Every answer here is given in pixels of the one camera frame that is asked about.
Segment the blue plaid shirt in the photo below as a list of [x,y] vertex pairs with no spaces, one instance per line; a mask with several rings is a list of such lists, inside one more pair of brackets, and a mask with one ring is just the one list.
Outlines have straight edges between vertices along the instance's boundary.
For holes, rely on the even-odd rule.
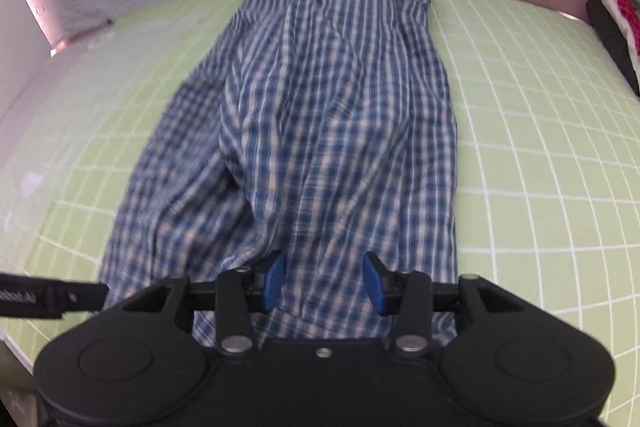
[[362,262],[456,277],[457,125],[430,0],[244,0],[142,150],[100,280],[286,262],[260,337],[384,337]]

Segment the black folded garment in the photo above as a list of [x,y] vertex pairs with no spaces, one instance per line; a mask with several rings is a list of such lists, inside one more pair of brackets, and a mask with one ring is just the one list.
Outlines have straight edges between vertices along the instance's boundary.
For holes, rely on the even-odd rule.
[[589,0],[586,3],[586,11],[600,43],[629,84],[631,91],[635,96],[639,96],[639,81],[632,67],[628,44],[614,18],[600,0]]

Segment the red checked folded garment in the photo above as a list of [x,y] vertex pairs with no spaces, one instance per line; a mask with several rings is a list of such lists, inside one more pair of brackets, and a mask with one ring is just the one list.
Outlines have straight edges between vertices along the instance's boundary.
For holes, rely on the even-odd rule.
[[636,48],[640,46],[640,20],[631,0],[616,0],[620,14],[629,25]]

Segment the white folded garment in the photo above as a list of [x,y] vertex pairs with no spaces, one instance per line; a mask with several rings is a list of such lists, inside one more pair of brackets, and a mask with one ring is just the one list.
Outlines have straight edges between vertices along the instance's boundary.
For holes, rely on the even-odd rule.
[[639,17],[631,0],[600,0],[627,41],[631,61],[639,62]]

